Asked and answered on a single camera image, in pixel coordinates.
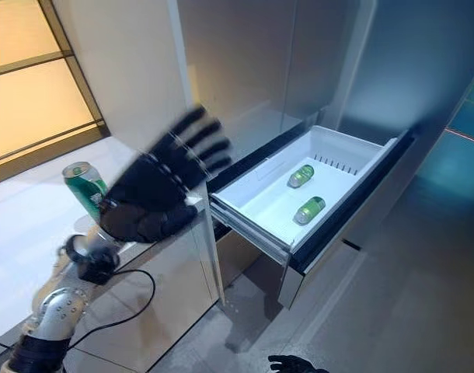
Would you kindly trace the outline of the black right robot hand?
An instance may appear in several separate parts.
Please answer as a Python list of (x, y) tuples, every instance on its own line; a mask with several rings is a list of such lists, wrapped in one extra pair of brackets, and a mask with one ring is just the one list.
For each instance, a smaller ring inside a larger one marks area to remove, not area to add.
[(309, 361), (294, 355), (270, 355), (268, 358), (270, 370), (280, 373), (317, 372)]

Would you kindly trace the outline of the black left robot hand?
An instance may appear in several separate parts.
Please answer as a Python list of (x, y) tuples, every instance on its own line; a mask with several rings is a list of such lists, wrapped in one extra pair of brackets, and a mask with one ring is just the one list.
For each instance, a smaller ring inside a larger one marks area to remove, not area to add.
[(195, 106), (138, 155), (102, 199), (99, 226), (122, 242), (161, 242), (197, 216), (187, 194), (230, 165), (221, 122)]

